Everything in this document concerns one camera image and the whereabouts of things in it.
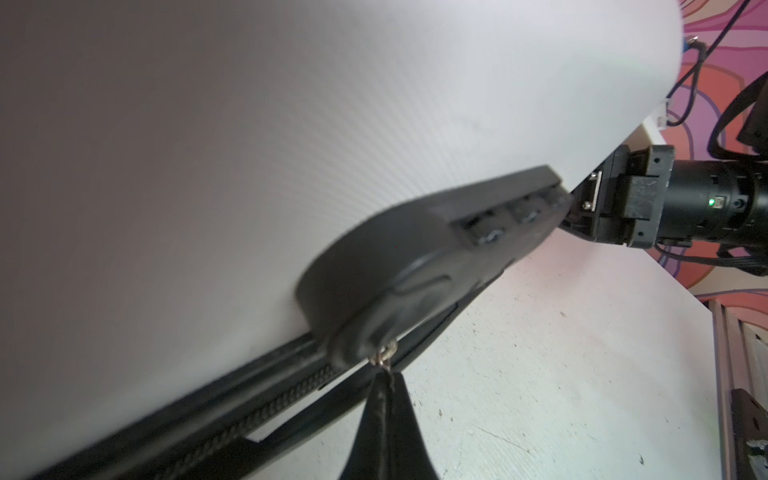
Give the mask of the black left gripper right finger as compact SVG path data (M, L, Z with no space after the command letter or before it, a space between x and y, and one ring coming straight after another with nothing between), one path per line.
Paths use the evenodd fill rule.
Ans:
M437 480L402 374L393 372L388 407L388 478Z

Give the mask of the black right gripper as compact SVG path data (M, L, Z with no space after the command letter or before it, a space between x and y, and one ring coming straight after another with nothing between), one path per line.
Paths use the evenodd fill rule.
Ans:
M678 160L670 145L622 145L572 192L562 230L604 244L650 249L694 241L767 246L767 165Z

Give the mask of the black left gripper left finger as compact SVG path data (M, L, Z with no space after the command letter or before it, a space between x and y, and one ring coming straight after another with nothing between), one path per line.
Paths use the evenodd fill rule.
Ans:
M340 479L389 476L390 374L378 373L371 386L350 455Z

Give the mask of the black white suitcase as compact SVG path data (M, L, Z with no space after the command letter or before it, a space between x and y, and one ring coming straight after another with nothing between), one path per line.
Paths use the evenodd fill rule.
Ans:
M393 205L659 106L675 1L5 1L1 475L23 479L307 328L308 264Z

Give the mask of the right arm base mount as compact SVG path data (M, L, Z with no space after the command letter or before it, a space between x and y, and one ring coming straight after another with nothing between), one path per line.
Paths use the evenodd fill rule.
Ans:
M767 411L746 390L731 391L735 478L767 480Z

